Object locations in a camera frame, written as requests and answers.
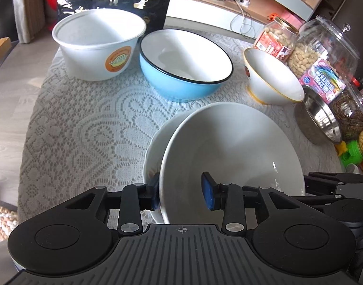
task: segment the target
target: metal bowl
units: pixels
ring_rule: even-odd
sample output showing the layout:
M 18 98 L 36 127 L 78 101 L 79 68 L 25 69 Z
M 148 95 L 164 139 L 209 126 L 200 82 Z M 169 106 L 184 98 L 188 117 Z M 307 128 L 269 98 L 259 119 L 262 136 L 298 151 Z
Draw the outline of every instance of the metal bowl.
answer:
M 304 100 L 295 106 L 295 119 L 304 136 L 315 145 L 340 143 L 340 126 L 329 106 L 310 87 L 304 86 L 303 90 Z

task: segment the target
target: light blue enamel bowl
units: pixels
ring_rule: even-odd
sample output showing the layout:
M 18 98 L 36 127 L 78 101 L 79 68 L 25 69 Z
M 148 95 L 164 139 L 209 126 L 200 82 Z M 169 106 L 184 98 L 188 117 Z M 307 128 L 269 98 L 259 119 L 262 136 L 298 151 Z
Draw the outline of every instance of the light blue enamel bowl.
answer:
M 140 66 L 148 82 L 167 100 L 189 102 L 216 92 L 233 73 L 229 56 L 192 32 L 163 29 L 140 43 Z

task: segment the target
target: wooden floor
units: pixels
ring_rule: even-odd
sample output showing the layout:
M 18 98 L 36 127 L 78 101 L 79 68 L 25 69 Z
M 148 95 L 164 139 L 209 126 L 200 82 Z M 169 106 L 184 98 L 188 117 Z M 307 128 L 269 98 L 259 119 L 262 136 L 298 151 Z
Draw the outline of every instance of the wooden floor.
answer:
M 57 49 L 43 30 L 32 43 L 17 44 L 0 67 L 0 199 L 14 205 L 28 123 Z

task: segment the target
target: red cap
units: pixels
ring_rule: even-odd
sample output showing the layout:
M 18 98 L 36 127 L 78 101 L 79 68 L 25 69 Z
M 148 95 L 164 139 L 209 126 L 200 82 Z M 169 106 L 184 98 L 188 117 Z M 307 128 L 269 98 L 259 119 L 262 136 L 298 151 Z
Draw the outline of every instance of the red cap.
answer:
M 357 79 L 355 77 L 352 77 L 352 82 L 354 83 L 354 85 L 358 88 L 359 86 L 361 86 L 361 84 L 357 81 Z

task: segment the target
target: tablecloth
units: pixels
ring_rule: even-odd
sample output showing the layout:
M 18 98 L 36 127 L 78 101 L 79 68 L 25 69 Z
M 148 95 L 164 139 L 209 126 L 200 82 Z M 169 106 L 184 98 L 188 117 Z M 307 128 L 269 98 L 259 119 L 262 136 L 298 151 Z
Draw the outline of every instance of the tablecloth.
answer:
M 28 126 L 20 170 L 18 214 L 22 222 L 97 185 L 119 191 L 142 182 L 146 149 L 162 124 L 180 111 L 218 101 L 249 105 L 275 121 L 290 139 L 302 165 L 309 171 L 339 172 L 332 144 L 313 145 L 294 118 L 294 106 L 260 105 L 247 93 L 242 53 L 251 44 L 193 31 L 222 47 L 234 72 L 215 94 L 189 103 L 163 99 L 139 66 L 138 46 L 128 69 L 101 82 L 70 77 L 58 51 L 40 89 Z M 118 211 L 109 226 L 116 227 Z M 144 224 L 152 221 L 142 212 Z

